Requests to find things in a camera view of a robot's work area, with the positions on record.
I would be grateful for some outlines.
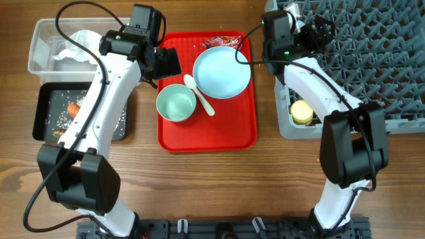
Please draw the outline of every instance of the wood grain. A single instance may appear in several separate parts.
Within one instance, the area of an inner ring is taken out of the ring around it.
[[[138,1],[167,16],[167,30],[239,29],[260,20],[265,1]],[[128,17],[133,2],[105,1]],[[35,23],[54,18],[60,0],[3,0],[0,3],[0,238],[74,238],[76,224],[56,232],[31,234],[22,215],[41,182],[32,139],[40,87],[27,72]],[[105,17],[101,10],[75,6],[64,17]],[[262,55],[261,33],[252,38],[254,60]],[[233,219],[306,216],[325,182],[319,140],[285,140],[278,131],[274,78],[254,67],[258,140],[247,151],[172,155],[156,139],[155,90],[137,87],[131,97],[128,138],[111,147],[110,163],[122,178],[120,195],[142,218]],[[390,163],[378,175],[374,193],[362,193],[354,214],[371,219],[374,238],[425,238],[425,135],[388,137]],[[48,200],[45,192],[31,224],[51,226],[76,215]]]

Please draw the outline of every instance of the red wrapper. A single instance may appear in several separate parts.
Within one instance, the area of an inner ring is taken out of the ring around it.
[[[207,49],[214,47],[214,46],[228,46],[233,49],[236,49],[238,47],[238,44],[240,42],[241,37],[227,37],[227,36],[221,36],[221,37],[213,37],[211,40],[207,40],[206,42],[203,42],[203,46],[205,46]]]

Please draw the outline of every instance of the gray rack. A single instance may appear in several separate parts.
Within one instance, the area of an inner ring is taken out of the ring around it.
[[[320,15],[335,23],[335,39],[321,67],[351,95],[385,110],[389,133],[425,132],[425,0],[268,0],[266,11],[299,3],[305,23]],[[318,118],[296,125],[289,107],[301,99],[276,80],[280,133],[287,139],[321,137]]]

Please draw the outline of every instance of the yellow round object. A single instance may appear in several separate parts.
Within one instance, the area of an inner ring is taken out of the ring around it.
[[[313,120],[313,109],[305,100],[297,100],[292,104],[290,113],[294,123],[299,125],[309,125]]]

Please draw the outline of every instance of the red placemat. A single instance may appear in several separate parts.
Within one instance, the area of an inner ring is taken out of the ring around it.
[[[202,43],[216,36],[243,37],[244,33],[210,31],[167,34],[163,46],[177,49],[182,74],[158,80],[158,94],[171,84],[185,84],[183,76],[192,75],[195,60],[206,50]],[[248,39],[241,53],[251,60]],[[252,76],[246,89],[233,98],[218,100],[205,94],[204,97],[215,110],[213,117],[207,115],[199,100],[193,115],[183,122],[170,122],[158,114],[158,142],[164,150],[170,153],[228,151],[248,149],[255,144],[257,121]]]

